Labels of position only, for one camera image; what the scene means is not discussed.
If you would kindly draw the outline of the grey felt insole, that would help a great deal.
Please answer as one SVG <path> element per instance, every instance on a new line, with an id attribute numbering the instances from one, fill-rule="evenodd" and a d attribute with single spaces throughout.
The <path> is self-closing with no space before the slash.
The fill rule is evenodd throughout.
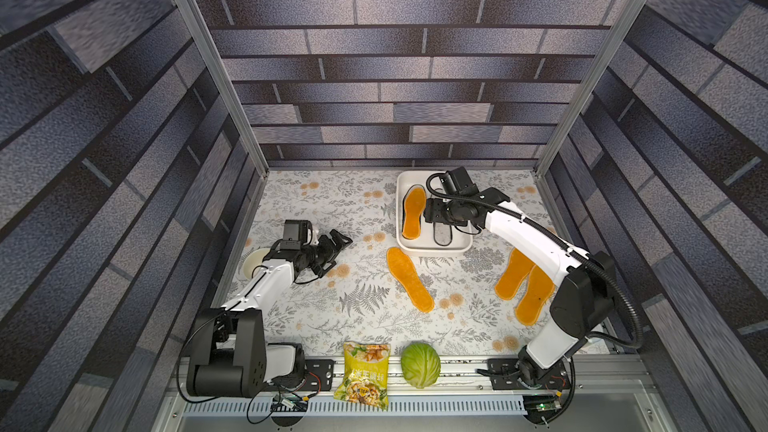
<path id="1" fill-rule="evenodd" d="M 444 223 L 434 223 L 433 241 L 438 247 L 449 247 L 453 242 L 453 227 Z"/>

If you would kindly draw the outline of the orange insole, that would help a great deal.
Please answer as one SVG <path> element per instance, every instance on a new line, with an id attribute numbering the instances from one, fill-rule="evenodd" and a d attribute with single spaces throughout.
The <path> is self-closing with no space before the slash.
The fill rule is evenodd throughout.
<path id="1" fill-rule="evenodd" d="M 534 266 L 528 276 L 526 292 L 515 309 L 516 319 L 526 327 L 535 325 L 554 291 L 552 279 L 540 267 Z"/>
<path id="2" fill-rule="evenodd" d="M 424 213 L 427 194 L 423 186 L 415 184 L 403 199 L 402 237 L 416 240 L 421 235 L 421 217 Z"/>
<path id="3" fill-rule="evenodd" d="M 387 266 L 392 276 L 405 289 L 414 307 L 422 313 L 431 312 L 434 299 L 422 283 L 414 263 L 400 248 L 392 247 L 386 253 Z"/>
<path id="4" fill-rule="evenodd" d="M 519 249 L 513 249 L 507 267 L 494 287 L 496 295 L 505 301 L 513 299 L 534 267 L 530 258 Z"/>

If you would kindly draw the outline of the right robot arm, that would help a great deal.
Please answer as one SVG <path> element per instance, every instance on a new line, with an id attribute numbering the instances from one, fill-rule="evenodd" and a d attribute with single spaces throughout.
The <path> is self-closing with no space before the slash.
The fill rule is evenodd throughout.
<path id="1" fill-rule="evenodd" d="M 571 357 L 590 337 L 608 337 L 594 328 L 616 308 L 631 302 L 617 284 L 613 260 L 590 254 L 550 232 L 525 215 L 496 188 L 481 191 L 463 167 L 431 174 L 425 188 L 424 219 L 449 226 L 468 224 L 488 231 L 513 246 L 552 282 L 555 296 L 550 319 L 518 354 L 512 376 L 534 388 L 564 358 Z"/>

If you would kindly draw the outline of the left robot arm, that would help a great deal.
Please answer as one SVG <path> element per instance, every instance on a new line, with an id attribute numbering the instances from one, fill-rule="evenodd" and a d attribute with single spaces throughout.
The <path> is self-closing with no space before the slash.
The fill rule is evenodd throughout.
<path id="1" fill-rule="evenodd" d="M 301 386 L 308 376 L 303 347 L 268 342 L 264 318 L 286 290 L 302 283 L 301 272 L 324 277 L 352 243 L 336 229 L 319 235 L 308 220 L 287 220 L 283 237 L 253 267 L 240 292 L 196 318 L 182 347 L 189 357 L 186 380 L 179 385 L 185 399 L 253 398 L 268 387 Z"/>

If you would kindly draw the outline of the white plastic storage box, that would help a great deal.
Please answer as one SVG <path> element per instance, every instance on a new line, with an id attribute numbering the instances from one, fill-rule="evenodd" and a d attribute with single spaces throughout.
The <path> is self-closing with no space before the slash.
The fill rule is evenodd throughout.
<path id="1" fill-rule="evenodd" d="M 396 180 L 396 238 L 398 246 L 411 257 L 457 257 L 467 252 L 473 244 L 473 229 L 470 226 L 454 226 L 441 223 L 427 223 L 420 216 L 420 235 L 407 239 L 402 235 L 405 225 L 405 198 L 415 186 L 424 189 L 426 199 L 435 198 L 426 187 L 433 171 L 409 170 L 401 172 Z"/>

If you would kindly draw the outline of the white bowl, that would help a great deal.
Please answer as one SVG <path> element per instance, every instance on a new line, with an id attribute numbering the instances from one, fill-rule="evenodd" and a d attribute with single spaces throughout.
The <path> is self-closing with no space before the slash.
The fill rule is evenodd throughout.
<path id="1" fill-rule="evenodd" d="M 264 257 L 269 253 L 268 248 L 259 248 L 251 251 L 243 260 L 240 273 L 244 279 L 251 280 L 254 271 L 262 264 Z"/>

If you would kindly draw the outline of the floral table cloth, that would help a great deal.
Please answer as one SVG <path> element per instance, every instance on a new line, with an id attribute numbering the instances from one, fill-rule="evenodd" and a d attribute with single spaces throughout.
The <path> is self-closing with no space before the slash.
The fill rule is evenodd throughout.
<path id="1" fill-rule="evenodd" d="M 269 176 L 234 275 L 218 288 L 225 302 L 248 282 L 244 258 L 271 246 L 288 219 L 305 219 L 321 232 L 336 229 L 353 239 L 334 269 L 316 280 L 304 271 L 267 313 L 271 342 L 302 344 L 310 356 L 337 356 L 347 341 L 387 343 L 394 353 L 421 341 L 442 356 L 512 355 L 549 320 L 542 310 L 531 327 L 515 309 L 525 294 L 500 299 L 494 287 L 504 273 L 512 246 L 473 229 L 473 244 L 457 257 L 417 257 L 416 271 L 434 299 L 422 313 L 390 273 L 387 251 L 397 246 L 395 170 L 275 171 Z"/>

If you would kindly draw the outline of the green yellow snack bag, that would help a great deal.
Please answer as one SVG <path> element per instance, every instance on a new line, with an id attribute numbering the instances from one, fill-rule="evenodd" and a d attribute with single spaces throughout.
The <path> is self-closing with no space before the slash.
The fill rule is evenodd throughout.
<path id="1" fill-rule="evenodd" d="M 343 344 L 344 376 L 334 398 L 386 410 L 389 344 Z"/>

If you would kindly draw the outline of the green cabbage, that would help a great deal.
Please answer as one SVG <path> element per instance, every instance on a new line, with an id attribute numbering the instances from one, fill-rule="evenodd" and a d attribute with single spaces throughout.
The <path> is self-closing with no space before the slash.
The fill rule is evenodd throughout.
<path id="1" fill-rule="evenodd" d="M 422 342 L 411 343 L 402 351 L 400 365 L 405 381 L 417 389 L 434 385 L 441 373 L 439 354 Z"/>

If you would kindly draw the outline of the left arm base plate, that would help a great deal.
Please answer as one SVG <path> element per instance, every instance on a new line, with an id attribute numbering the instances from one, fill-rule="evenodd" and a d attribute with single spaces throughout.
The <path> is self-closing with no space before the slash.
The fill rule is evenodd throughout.
<path id="1" fill-rule="evenodd" d="M 332 358 L 308 358 L 304 360 L 304 368 L 292 371 L 287 376 L 277 377 L 265 384 L 264 391 L 278 391 L 279 385 L 289 390 L 328 392 L 332 389 L 334 368 L 336 362 Z"/>

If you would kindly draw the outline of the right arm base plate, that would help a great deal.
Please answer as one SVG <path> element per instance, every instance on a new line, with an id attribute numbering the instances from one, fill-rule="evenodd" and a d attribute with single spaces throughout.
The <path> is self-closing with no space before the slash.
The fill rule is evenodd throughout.
<path id="1" fill-rule="evenodd" d="M 482 375 L 487 377 L 493 390 L 522 391 L 523 393 L 560 393 L 573 384 L 572 363 L 561 360 L 549 369 L 541 369 L 525 358 L 491 358 Z"/>

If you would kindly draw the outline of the aluminium front rail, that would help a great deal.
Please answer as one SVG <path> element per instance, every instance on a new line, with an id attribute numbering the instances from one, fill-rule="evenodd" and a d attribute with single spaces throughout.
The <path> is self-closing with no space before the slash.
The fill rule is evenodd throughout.
<path id="1" fill-rule="evenodd" d="M 542 431 L 674 431 L 650 373 L 634 355 L 578 355 L 575 398 Z M 387 410 L 353 405 L 323 392 L 304 414 L 270 413 L 269 397 L 218 399 L 192 405 L 168 392 L 155 431 L 534 431 L 523 415 L 523 394 L 495 390 L 478 374 L 483 356 L 448 356 L 431 387 L 419 390 L 390 361 Z"/>

